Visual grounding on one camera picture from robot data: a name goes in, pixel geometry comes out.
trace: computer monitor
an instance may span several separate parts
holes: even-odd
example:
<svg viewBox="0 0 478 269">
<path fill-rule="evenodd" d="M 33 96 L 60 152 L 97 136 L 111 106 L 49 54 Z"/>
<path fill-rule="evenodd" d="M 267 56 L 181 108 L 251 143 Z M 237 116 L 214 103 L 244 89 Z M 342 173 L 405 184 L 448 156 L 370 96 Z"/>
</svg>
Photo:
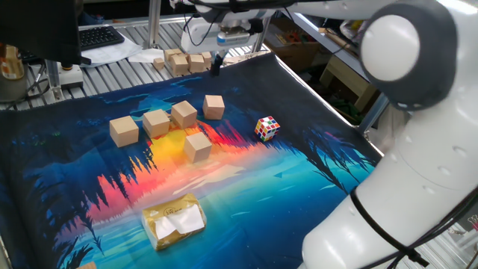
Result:
<svg viewBox="0 0 478 269">
<path fill-rule="evenodd" d="M 0 0 L 0 43 L 64 64 L 80 64 L 75 0 Z"/>
</svg>

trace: colorful mat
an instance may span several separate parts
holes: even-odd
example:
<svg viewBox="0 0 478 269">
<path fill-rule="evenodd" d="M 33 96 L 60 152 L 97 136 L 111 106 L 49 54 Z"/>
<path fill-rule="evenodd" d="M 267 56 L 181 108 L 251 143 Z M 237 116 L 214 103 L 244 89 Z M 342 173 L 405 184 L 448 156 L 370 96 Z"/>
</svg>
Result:
<svg viewBox="0 0 478 269">
<path fill-rule="evenodd" d="M 205 94 L 223 120 L 205 120 Z M 109 121 L 187 100 L 197 124 L 117 148 Z M 257 120 L 281 125 L 262 142 Z M 275 55 L 43 108 L 0 113 L 0 234 L 15 268 L 297 268 L 304 236 L 363 181 L 379 154 Z M 207 161 L 186 136 L 204 132 Z M 204 232 L 155 252 L 141 209 L 194 193 Z"/>
</svg>

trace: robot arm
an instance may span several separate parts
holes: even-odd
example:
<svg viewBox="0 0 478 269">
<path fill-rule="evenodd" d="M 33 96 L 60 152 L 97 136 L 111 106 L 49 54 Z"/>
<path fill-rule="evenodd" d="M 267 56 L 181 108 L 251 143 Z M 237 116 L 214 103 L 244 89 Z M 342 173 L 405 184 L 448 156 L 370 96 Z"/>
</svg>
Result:
<svg viewBox="0 0 478 269">
<path fill-rule="evenodd" d="M 251 46 L 262 32 L 262 20 L 286 7 L 290 12 L 336 19 L 368 19 L 372 14 L 395 0 L 361 1 L 248 1 L 248 5 L 233 12 L 224 0 L 171 0 L 171 5 L 195 4 L 200 17 L 187 21 L 182 48 L 189 53 L 225 51 L 234 47 Z"/>
<path fill-rule="evenodd" d="M 370 18 L 360 48 L 363 70 L 392 105 L 417 112 L 356 197 L 381 229 L 412 245 L 478 185 L 478 8 L 465 0 L 278 1 L 233 13 L 228 1 L 189 0 L 202 18 L 188 24 L 183 49 L 252 45 L 252 25 L 284 6 L 329 18 Z M 306 235 L 302 268 L 369 268 L 396 252 L 348 196 Z"/>
</svg>

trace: wooden blocks stack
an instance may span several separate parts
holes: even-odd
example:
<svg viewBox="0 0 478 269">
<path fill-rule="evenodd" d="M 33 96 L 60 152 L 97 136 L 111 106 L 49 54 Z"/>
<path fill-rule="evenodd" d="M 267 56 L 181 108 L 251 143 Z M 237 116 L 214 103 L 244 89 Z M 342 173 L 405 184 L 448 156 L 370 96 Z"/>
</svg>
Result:
<svg viewBox="0 0 478 269">
<path fill-rule="evenodd" d="M 189 55 L 189 71 L 204 72 L 204 58 L 201 55 Z"/>
<path fill-rule="evenodd" d="M 202 58 L 204 59 L 204 70 L 206 68 L 211 68 L 211 59 L 212 59 L 211 53 L 203 52 L 201 53 L 201 55 L 202 55 Z"/>
<path fill-rule="evenodd" d="M 164 58 L 170 62 L 173 55 L 180 55 L 181 53 L 181 49 L 168 49 L 164 51 Z"/>
<path fill-rule="evenodd" d="M 173 122 L 184 129 L 196 123 L 197 110 L 187 101 L 175 104 L 171 108 L 171 118 Z"/>
<path fill-rule="evenodd" d="M 184 142 L 184 152 L 193 163 L 209 158 L 211 149 L 211 142 L 201 132 L 186 137 Z"/>
<path fill-rule="evenodd" d="M 118 147 L 136 143 L 139 135 L 140 129 L 131 116 L 110 121 L 110 136 Z"/>
<path fill-rule="evenodd" d="M 207 120 L 221 120 L 224 114 L 224 101 L 222 96 L 209 96 L 204 98 L 202 111 Z"/>
<path fill-rule="evenodd" d="M 156 68 L 157 71 L 164 68 L 164 59 L 163 58 L 156 58 L 152 62 L 152 65 Z"/>
<path fill-rule="evenodd" d="M 165 135 L 170 130 L 170 119 L 161 109 L 143 115 L 143 128 L 150 138 Z"/>
<path fill-rule="evenodd" d="M 187 63 L 185 56 L 173 55 L 170 63 L 175 75 L 187 75 L 189 73 L 187 70 L 189 64 Z"/>
</svg>

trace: rubik's cube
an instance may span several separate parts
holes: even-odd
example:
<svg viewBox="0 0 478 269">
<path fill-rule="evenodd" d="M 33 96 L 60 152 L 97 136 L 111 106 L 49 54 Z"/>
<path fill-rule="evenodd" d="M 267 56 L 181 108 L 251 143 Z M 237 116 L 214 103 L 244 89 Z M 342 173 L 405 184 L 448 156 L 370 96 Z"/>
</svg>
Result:
<svg viewBox="0 0 478 269">
<path fill-rule="evenodd" d="M 273 117 L 265 117 L 257 122 L 255 133 L 263 140 L 273 139 L 279 132 L 281 126 Z"/>
</svg>

